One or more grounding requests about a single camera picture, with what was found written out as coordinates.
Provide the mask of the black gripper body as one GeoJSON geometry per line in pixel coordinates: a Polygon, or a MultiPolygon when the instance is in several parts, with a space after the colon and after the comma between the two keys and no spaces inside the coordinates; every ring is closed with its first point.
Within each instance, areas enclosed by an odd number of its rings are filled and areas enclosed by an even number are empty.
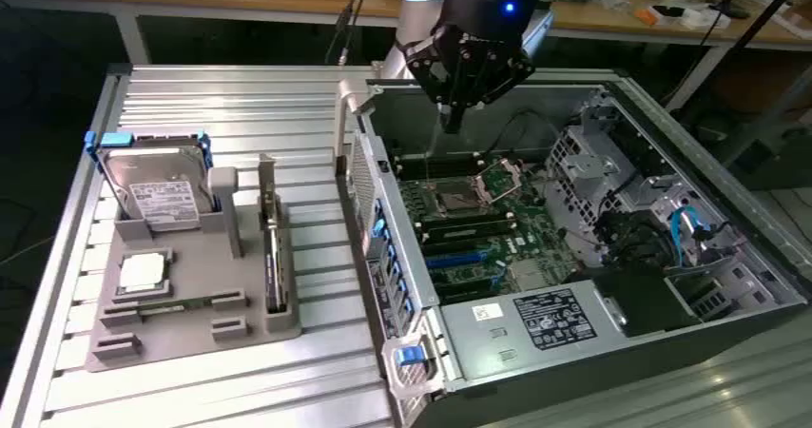
{"type": "Polygon", "coordinates": [[[436,27],[454,27],[478,38],[516,41],[539,0],[443,0],[436,27]]]}

